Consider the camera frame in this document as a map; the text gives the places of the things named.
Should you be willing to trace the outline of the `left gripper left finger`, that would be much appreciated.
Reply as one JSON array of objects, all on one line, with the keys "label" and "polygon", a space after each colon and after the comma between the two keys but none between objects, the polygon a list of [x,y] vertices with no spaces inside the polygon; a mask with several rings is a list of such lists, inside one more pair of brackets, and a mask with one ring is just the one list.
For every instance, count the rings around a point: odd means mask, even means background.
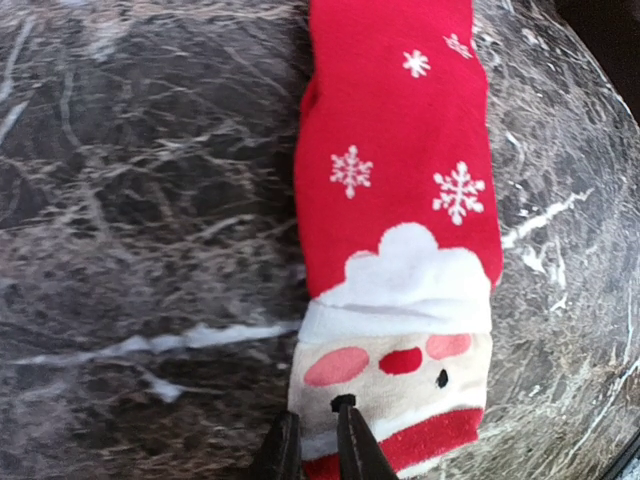
[{"label": "left gripper left finger", "polygon": [[300,418],[289,411],[274,419],[249,466],[249,478],[299,480],[301,478]]}]

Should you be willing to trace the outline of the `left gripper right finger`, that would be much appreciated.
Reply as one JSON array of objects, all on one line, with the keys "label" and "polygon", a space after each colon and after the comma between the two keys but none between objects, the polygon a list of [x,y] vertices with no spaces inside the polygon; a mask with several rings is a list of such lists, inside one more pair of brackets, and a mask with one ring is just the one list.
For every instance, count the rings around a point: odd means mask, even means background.
[{"label": "left gripper right finger", "polygon": [[340,406],[337,445],[342,480],[398,480],[364,417],[355,406]]}]

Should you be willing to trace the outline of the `red Santa Christmas sock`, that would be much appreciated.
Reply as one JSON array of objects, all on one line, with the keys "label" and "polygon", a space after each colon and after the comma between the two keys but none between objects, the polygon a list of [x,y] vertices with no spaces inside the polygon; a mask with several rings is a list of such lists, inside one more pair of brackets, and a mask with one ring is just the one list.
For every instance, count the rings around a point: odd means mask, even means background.
[{"label": "red Santa Christmas sock", "polygon": [[294,158],[310,303],[288,406],[309,477],[339,477],[351,395],[392,469],[474,442],[503,250],[488,80],[468,1],[314,1]]}]

